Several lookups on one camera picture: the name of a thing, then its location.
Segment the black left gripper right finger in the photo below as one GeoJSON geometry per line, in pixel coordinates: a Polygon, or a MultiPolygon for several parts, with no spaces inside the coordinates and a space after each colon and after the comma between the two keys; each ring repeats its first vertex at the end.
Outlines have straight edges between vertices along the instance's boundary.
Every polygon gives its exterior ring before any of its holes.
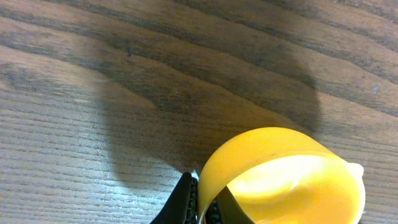
{"type": "Polygon", "coordinates": [[[227,187],[211,202],[205,221],[206,224],[254,224],[227,187]]]}

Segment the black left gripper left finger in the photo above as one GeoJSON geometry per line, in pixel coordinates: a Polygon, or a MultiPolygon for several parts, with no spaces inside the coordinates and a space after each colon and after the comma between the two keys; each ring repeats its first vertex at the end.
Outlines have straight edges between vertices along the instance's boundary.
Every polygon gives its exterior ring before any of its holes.
{"type": "Polygon", "coordinates": [[[150,224],[197,224],[198,181],[185,172],[150,224]]]}

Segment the yellow plastic measuring scoop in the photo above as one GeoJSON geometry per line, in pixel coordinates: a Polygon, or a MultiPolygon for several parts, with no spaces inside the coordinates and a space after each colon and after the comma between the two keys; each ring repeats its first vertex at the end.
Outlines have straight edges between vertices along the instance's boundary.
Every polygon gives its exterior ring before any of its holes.
{"type": "Polygon", "coordinates": [[[366,193],[363,166],[287,128],[235,136],[207,160],[198,182],[198,222],[222,190],[254,223],[358,223],[366,193]]]}

